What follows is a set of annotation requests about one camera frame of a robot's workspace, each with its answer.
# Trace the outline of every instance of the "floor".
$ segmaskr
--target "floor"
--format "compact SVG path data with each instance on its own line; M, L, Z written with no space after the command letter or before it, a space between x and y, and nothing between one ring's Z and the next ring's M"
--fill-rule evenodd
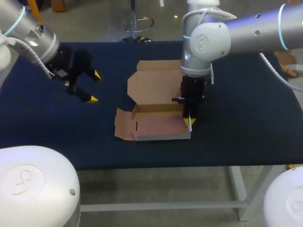
M220 8L237 16L279 6L286 0L221 0ZM129 34L128 0L66 0L68 11L42 11L44 23L63 42L116 42ZM186 0L137 0L138 18L152 17L155 25L141 35L158 40L180 40ZM7 73L0 74L0 85ZM249 190L261 166L242 167ZM234 199L226 167L80 171L82 204ZM81 227L261 227L260 209L250 222L239 222L235 209L165 210L83 213Z
M249 191L261 166L242 167ZM82 204L234 200L226 167L79 171ZM239 222L236 209L82 213L80 227L261 227L262 209Z

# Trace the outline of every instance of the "dark blue tablecloth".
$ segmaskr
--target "dark blue tablecloth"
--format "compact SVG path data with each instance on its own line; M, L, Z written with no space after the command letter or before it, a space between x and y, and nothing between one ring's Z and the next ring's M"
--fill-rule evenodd
M127 79L139 60L179 59L182 43L68 45L92 53L102 81L81 77L79 84L99 102L81 103L61 81L19 58L0 90L1 148L45 146L77 169L303 163L301 108L257 54L214 62L215 85L207 88L192 140L134 142L114 137L116 108L134 106Z

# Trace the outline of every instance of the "robotic arm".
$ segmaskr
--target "robotic arm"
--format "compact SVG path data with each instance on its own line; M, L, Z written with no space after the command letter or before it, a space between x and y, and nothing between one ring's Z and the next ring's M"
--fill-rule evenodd
M195 119L203 101L206 78L212 74L211 62L229 53L282 51L303 47L303 6L284 4L278 9L248 17L236 16L218 8L217 0L191 0L183 17L184 39L181 70L183 116ZM265 64L287 83L260 53Z
M73 53L17 0L0 0L0 71L10 62L6 45L40 65L50 78L63 80L67 93L76 95L83 102L97 101L76 85L82 73L94 81L101 80L92 66L90 53L84 49Z

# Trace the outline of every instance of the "cable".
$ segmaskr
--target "cable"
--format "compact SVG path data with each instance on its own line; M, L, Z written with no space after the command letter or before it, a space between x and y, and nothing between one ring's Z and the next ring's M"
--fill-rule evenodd
M198 21L198 25L197 26L199 26L200 24L201 24L201 21L203 20L203 17L205 16L205 14L206 13L208 13L208 11L209 10L211 10L211 9L217 9L217 10L220 10L220 11L222 11L221 9L219 9L219 8L209 8L209 9L206 9L206 11L201 15L201 18L199 19L199 21Z
M212 8L212 9L199 9L199 10L194 10L191 12L188 12L187 14L184 15L184 17L182 18L182 23L184 23L185 19L191 15L194 14L202 14L199 23L201 23L203 16L206 13L213 13L213 14L217 14L217 15L222 15L225 17L228 17L230 19L236 19L237 17L231 13L222 11L220 9L217 8ZM281 75L275 70L275 68L272 66L272 64L268 61L268 59L265 57L265 55L263 53L259 53L260 57L262 58L262 60L264 61L264 63L269 67L269 69L273 72L273 74L283 83L285 84L288 88L295 90L295 91L299 91L299 92L303 92L303 88L294 86L290 83L288 83L283 77L281 77ZM214 72L213 72L213 66L211 64L211 78L212 78L212 84L214 82Z
M12 45L14 46L16 43L20 44L21 46L25 47L27 51L30 52L31 55L33 55L34 59L38 63L38 65L43 69L43 71L48 75L49 78L53 78L54 74L47 69L47 67L43 64L39 56L36 54L36 52L25 42L22 40L13 38L13 37L6 37L5 35L2 34L2 31L0 30L0 44L5 44L5 45Z
M48 75L49 78L53 78L54 74L47 69L47 67L43 64L43 62L41 61L41 59L39 58L39 56L36 54L35 51L33 51L33 49L27 45L25 42L23 42L22 40L16 39L16 38L8 38L8 39L12 39L14 40L16 43L22 45L23 47L25 47L35 58L35 60L37 61L38 65L43 69L43 71Z
M214 84L214 70L213 70L213 64L210 63L210 84Z
M303 88L296 87L290 83L288 83L283 77L280 76L280 74L275 70L275 68L270 64L270 62L267 60L267 58L264 56L263 53L259 53L265 64L269 67L269 69L274 73L274 75L282 82L284 83L287 87L289 87L292 90L303 92Z

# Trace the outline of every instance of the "cardboard box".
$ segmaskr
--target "cardboard box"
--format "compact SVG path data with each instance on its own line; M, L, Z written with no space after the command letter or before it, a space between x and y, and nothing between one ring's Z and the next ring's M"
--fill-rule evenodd
M182 117L180 61L140 61L127 83L128 95L137 103L132 112L117 108L115 136L124 140L190 139L191 126Z

